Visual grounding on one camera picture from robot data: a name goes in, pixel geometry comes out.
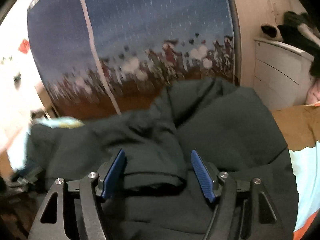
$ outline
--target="metal screw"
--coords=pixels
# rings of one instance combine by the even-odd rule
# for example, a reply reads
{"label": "metal screw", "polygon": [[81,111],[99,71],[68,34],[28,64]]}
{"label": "metal screw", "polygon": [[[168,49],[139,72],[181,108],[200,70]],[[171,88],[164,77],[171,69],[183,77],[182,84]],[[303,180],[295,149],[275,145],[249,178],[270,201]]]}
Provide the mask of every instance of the metal screw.
{"label": "metal screw", "polygon": [[95,177],[97,177],[97,173],[96,173],[96,172],[90,172],[89,175],[88,175],[88,177],[89,177],[90,179],[94,179]]}
{"label": "metal screw", "polygon": [[60,185],[63,181],[64,181],[63,178],[57,178],[56,181],[55,181],[55,183],[58,184],[58,185]]}
{"label": "metal screw", "polygon": [[226,179],[229,176],[229,174],[227,172],[225,172],[225,171],[222,171],[222,172],[219,173],[219,176],[224,178],[224,179]]}
{"label": "metal screw", "polygon": [[261,184],[261,179],[254,178],[254,179],[253,179],[253,182],[254,182],[255,184]]}

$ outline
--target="light blue cloth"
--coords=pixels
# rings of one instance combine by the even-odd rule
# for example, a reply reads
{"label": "light blue cloth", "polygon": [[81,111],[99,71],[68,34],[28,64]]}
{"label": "light blue cloth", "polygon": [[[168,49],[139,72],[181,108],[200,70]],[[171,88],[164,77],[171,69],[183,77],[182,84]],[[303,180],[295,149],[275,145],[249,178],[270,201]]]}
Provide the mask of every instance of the light blue cloth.
{"label": "light blue cloth", "polygon": [[289,150],[289,153],[299,193],[296,231],[320,208],[320,143],[317,141],[315,147],[301,151]]}
{"label": "light blue cloth", "polygon": [[[51,128],[57,128],[66,125],[75,125],[82,124],[82,122],[73,117],[59,117],[54,119],[35,119],[36,123],[43,124],[45,126],[49,126]],[[22,170],[25,167],[26,163],[26,147],[27,147],[27,139],[30,134],[30,127],[24,128],[17,137],[13,140],[9,149],[7,149],[7,154],[9,157],[10,165],[13,171]]]}

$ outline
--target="blue gripper pad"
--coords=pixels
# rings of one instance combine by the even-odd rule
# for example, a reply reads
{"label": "blue gripper pad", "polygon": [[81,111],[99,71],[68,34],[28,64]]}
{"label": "blue gripper pad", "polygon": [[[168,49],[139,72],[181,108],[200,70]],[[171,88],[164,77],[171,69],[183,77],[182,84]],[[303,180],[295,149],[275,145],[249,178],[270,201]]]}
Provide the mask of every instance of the blue gripper pad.
{"label": "blue gripper pad", "polygon": [[195,170],[204,196],[209,199],[210,203],[212,203],[216,198],[213,193],[213,180],[196,150],[193,150],[191,152],[191,163],[193,169]]}
{"label": "blue gripper pad", "polygon": [[124,151],[121,149],[115,161],[111,165],[109,172],[103,180],[103,191],[101,194],[101,197],[103,199],[108,199],[112,196],[124,164],[125,154]]}

